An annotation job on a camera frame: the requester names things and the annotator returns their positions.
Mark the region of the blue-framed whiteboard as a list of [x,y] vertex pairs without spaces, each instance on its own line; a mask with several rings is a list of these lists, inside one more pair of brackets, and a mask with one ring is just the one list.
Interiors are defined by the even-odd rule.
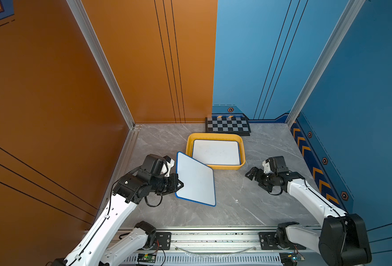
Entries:
[[195,140],[192,157],[206,165],[238,166],[241,164],[237,141]]
[[178,179],[184,184],[176,197],[215,207],[216,190],[213,169],[188,155],[178,152],[176,161]]

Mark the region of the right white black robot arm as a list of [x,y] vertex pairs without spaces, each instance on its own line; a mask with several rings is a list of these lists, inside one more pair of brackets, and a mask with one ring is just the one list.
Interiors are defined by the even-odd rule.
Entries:
[[262,168],[252,167],[246,174],[268,194],[274,187],[298,200],[318,221],[320,230],[309,229],[297,222],[278,224],[275,244],[282,249],[297,245],[318,253],[329,266],[369,264],[372,253],[364,220],[333,205],[312,189],[298,172],[290,171],[282,156],[270,157]]

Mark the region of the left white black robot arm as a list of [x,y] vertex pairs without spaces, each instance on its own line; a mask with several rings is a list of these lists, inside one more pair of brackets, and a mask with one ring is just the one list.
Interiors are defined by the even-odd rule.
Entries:
[[153,245],[156,228],[140,222],[127,237],[110,246],[115,234],[141,200],[154,193],[158,196],[173,194],[184,184],[178,174],[172,173],[174,159],[149,154],[143,164],[118,181],[111,189],[106,207],[81,242],[65,258],[54,259],[51,266],[119,266],[142,248]]

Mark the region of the yellow plastic storage box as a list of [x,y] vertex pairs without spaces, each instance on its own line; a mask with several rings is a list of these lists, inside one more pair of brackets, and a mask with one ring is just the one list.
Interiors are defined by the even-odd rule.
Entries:
[[215,170],[238,170],[246,163],[243,139],[236,134],[190,134],[186,155]]

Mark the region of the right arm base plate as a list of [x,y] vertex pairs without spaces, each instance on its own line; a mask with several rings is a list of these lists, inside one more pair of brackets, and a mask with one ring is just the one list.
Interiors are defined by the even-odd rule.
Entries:
[[275,232],[259,232],[259,242],[262,250],[291,250],[293,247],[283,247],[279,244]]

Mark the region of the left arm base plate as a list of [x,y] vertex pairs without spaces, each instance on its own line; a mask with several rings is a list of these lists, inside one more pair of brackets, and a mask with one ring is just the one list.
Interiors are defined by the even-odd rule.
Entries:
[[171,248],[171,236],[170,232],[156,232],[148,236],[146,244],[141,250],[170,250]]

